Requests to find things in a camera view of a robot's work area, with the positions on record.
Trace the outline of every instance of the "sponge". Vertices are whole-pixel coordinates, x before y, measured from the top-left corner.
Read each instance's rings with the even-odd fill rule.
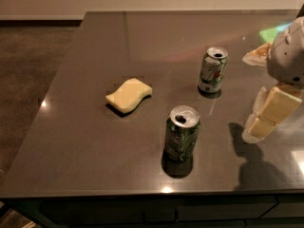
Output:
[[[141,100],[152,95],[152,87],[138,79],[125,81],[114,93],[105,96],[106,101],[123,114],[136,108]]]
[[[245,125],[243,140],[258,143],[271,134],[301,105],[301,93],[291,85],[275,86],[269,93],[262,88],[256,97],[254,113]]]

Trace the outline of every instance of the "dark gray countertop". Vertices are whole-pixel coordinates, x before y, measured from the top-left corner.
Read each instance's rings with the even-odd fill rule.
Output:
[[[259,144],[240,137],[257,92],[276,83],[266,68],[246,66],[242,56],[264,43],[260,31],[293,19],[88,13],[0,198],[303,190],[303,106]],[[229,52],[214,99],[197,90],[202,56],[211,46]],[[151,85],[153,96],[121,117],[105,95],[129,77]],[[201,120],[194,157],[182,165],[162,156],[166,118],[177,105],[194,107]]]

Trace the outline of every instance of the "yellow sponge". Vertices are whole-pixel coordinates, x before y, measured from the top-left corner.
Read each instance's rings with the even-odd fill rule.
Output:
[[[268,136],[278,124],[290,116],[302,103],[301,91],[290,85],[274,87],[249,127],[249,133],[258,138]]]
[[[105,98],[110,105],[125,114],[134,110],[140,101],[148,95],[152,95],[152,87],[138,79],[129,79]]]

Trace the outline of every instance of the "table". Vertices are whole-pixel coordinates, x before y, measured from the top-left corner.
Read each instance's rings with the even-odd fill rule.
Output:
[[[304,190],[304,109],[265,141],[243,142],[242,126],[257,92],[276,82],[266,68],[241,59],[295,16],[251,13],[87,13],[0,198],[48,227],[141,227],[177,219],[183,225],[237,219],[230,225],[241,227],[245,219],[281,218],[272,215],[283,207],[278,200]],[[200,65],[212,46],[226,48],[229,62],[220,93],[203,95],[197,89]],[[106,104],[105,95],[132,77],[152,86],[153,95],[122,116]],[[162,152],[165,121],[177,105],[195,108],[201,121],[193,159],[182,164]],[[288,196],[285,202],[303,205],[300,200],[301,195]],[[204,205],[221,211],[202,212]],[[246,207],[246,214],[236,215]],[[83,217],[80,210],[91,215]]]

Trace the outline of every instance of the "green can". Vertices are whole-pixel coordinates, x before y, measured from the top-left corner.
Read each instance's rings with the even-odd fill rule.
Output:
[[[164,151],[176,162],[185,162],[192,156],[200,131],[198,112],[186,105],[173,108],[166,123]]]
[[[202,59],[199,89],[206,93],[218,92],[227,63],[228,51],[226,49],[210,47]]]

